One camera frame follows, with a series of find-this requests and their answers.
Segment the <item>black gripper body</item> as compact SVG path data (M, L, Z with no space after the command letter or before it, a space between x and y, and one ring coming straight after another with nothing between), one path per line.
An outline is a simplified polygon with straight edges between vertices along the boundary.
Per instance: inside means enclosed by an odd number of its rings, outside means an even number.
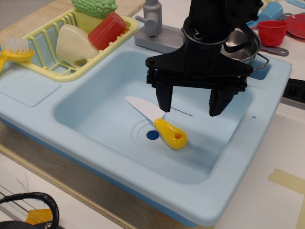
M146 82L167 86L245 91L251 65L221 54L220 48L203 49L184 44L176 51L149 57Z

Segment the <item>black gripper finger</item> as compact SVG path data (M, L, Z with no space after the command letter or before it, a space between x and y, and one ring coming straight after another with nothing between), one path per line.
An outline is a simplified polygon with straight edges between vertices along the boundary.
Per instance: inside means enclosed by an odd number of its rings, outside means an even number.
M218 116L235 96L235 90L212 89L209 100L209 115Z
M172 103L173 86L158 83L156 86L156 96L159 108L164 112L170 112Z

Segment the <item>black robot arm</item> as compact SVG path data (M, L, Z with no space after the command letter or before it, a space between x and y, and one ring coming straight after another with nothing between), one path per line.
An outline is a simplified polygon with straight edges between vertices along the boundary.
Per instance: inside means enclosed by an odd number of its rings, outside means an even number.
M217 116L243 92L253 67L221 53L251 45L247 26L258 19L260 0L193 0L183 24L184 43L176 51L146 59L147 83L156 89L159 107L169 112L173 87L210 89L209 114Z

